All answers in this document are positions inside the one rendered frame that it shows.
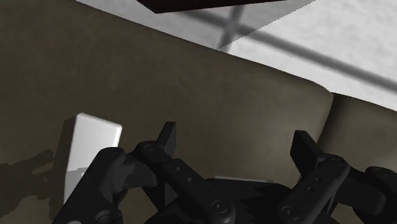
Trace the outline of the white flat rectangular tablet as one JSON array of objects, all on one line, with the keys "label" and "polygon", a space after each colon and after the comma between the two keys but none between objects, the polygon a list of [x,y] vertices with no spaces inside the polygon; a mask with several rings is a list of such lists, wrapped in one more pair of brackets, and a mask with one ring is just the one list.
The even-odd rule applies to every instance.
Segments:
[{"label": "white flat rectangular tablet", "polygon": [[79,113],[72,119],[64,182],[64,201],[72,194],[96,154],[103,148],[117,147],[122,126],[115,122]]}]

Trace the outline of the olive brown sofa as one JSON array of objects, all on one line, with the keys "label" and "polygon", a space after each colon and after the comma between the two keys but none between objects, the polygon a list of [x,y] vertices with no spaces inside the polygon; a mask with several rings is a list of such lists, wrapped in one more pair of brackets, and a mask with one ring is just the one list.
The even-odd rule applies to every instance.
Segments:
[{"label": "olive brown sofa", "polygon": [[126,151],[175,121],[175,156],[205,178],[294,186],[296,130],[397,172],[395,111],[75,0],[0,0],[0,224],[52,224],[81,112],[122,125]]}]

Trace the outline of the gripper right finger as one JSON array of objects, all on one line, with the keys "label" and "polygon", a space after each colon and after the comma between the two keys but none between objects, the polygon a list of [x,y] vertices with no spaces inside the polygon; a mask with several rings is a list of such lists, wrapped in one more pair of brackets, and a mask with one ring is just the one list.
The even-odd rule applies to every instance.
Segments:
[{"label": "gripper right finger", "polygon": [[396,172],[376,166],[361,172],[322,152],[304,130],[295,131],[290,156],[301,179],[279,204],[281,224],[340,224],[331,216],[339,204],[363,224],[397,224]]}]

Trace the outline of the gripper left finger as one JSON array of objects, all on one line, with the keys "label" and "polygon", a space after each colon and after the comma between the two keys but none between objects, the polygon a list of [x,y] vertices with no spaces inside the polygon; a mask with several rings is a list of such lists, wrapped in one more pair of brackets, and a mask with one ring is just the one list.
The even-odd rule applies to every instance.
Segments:
[{"label": "gripper left finger", "polygon": [[118,206],[130,188],[169,186],[177,197],[163,197],[158,207],[175,206],[171,215],[183,224],[235,224],[236,209],[215,187],[181,159],[176,148],[176,123],[166,122],[155,141],[143,141],[130,153],[102,149],[88,166],[52,224],[123,224]]}]

